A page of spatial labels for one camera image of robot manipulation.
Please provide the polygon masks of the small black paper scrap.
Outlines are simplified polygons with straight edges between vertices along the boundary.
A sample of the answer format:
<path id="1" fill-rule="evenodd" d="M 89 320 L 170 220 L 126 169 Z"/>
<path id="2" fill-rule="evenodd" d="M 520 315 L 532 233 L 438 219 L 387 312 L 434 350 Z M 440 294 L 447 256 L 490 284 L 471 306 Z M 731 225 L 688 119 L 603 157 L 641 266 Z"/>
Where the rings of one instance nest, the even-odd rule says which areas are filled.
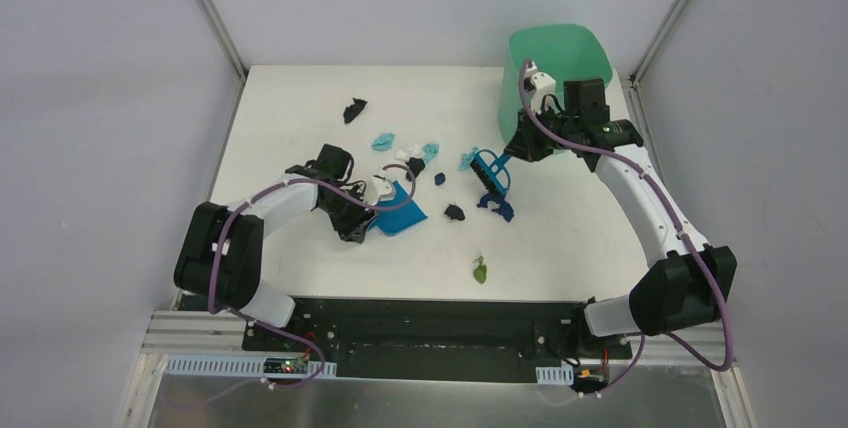
<path id="1" fill-rule="evenodd" d="M 408 168 L 408 173 L 406 175 L 406 179 L 408 181 L 412 181 L 413 179 L 416 179 L 419 176 L 419 174 L 426 168 L 425 161 L 422 158 L 417 158 L 417 157 L 410 157 L 405 162 L 405 164 Z"/>

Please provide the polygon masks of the blue plastic dustpan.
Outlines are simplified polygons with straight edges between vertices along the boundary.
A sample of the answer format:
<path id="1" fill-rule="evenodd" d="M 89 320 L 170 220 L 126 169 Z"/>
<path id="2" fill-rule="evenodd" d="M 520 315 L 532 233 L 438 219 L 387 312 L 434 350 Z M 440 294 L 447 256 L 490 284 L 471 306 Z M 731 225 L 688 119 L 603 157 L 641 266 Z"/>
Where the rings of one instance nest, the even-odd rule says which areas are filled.
<path id="1" fill-rule="evenodd" d="M 428 219 L 415 201 L 404 204 L 408 198 L 408 192 L 397 181 L 392 183 L 392 191 L 388 195 L 382 195 L 377 203 L 380 207 L 395 207 L 402 205 L 397 210 L 378 211 L 377 217 L 371 229 L 377 229 L 385 236 L 396 236 L 413 226 Z"/>

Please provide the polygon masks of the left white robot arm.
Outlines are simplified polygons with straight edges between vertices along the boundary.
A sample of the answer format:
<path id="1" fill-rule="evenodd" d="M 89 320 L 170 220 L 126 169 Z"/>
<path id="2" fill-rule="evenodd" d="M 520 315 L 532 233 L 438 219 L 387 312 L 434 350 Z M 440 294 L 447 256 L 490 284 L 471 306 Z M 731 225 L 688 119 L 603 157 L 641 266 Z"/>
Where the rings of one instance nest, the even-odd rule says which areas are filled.
<path id="1" fill-rule="evenodd" d="M 265 239 L 296 217 L 320 210 L 344 242 L 362 243 L 377 214 L 366 185 L 352 180 L 354 158 L 325 144 L 318 156 L 293 165 L 269 188 L 229 205 L 210 201 L 192 215 L 174 269 L 177 288 L 203 296 L 212 313 L 237 311 L 268 324 L 281 352 L 297 350 L 305 326 L 292 317 L 294 299 L 262 278 Z"/>

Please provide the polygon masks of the green paper scrap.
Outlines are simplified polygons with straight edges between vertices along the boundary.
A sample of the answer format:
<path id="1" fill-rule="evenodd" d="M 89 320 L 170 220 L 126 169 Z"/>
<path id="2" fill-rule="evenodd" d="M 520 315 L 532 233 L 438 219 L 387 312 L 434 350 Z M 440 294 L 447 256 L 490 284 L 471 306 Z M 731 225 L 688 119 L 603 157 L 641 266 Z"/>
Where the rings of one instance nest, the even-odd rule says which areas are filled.
<path id="1" fill-rule="evenodd" d="M 472 271 L 474 280 L 479 284 L 485 284 L 488 275 L 488 267 L 486 265 L 485 258 L 483 256 L 478 256 L 474 260 L 474 264 L 475 266 Z"/>

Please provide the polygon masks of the blue hand brush black bristles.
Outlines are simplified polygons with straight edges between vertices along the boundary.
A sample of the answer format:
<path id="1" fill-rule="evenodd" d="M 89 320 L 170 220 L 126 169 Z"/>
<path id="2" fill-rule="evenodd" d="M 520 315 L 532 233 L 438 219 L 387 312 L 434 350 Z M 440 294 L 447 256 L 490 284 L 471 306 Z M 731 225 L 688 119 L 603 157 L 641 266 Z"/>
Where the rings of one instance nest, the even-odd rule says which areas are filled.
<path id="1" fill-rule="evenodd" d="M 512 178 L 507 163 L 511 156 L 506 153 L 495 153 L 490 149 L 479 149 L 469 163 L 470 169 L 496 199 L 503 199 L 509 192 Z"/>

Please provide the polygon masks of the white paper scrap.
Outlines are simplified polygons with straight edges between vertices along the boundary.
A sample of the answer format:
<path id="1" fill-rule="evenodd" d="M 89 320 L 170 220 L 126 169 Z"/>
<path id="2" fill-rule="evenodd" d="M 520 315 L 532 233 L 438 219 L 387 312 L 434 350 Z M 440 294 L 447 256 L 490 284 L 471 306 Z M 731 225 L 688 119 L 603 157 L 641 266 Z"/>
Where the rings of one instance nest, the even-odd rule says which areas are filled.
<path id="1" fill-rule="evenodd" d="M 394 157 L 403 163 L 408 162 L 412 158 L 423 159 L 424 151 L 418 144 L 408 144 L 396 151 Z"/>

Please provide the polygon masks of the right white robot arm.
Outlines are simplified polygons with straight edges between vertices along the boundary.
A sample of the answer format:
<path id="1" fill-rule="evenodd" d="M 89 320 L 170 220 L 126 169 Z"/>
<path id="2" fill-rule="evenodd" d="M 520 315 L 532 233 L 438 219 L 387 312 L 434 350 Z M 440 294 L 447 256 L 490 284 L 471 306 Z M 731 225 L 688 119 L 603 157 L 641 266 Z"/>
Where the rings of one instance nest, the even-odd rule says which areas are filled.
<path id="1" fill-rule="evenodd" d="M 522 107 L 506 154 L 537 162 L 559 150 L 584 160 L 612 193 L 637 235 L 647 272 L 626 295 L 588 304 L 584 321 L 567 332 L 569 348 L 595 356 L 608 336 L 668 334 L 727 314 L 737 260 L 715 247 L 681 214 L 657 179 L 639 131 L 613 120 L 602 79 L 568 81 L 558 99 L 555 81 L 538 72 L 519 82 Z"/>

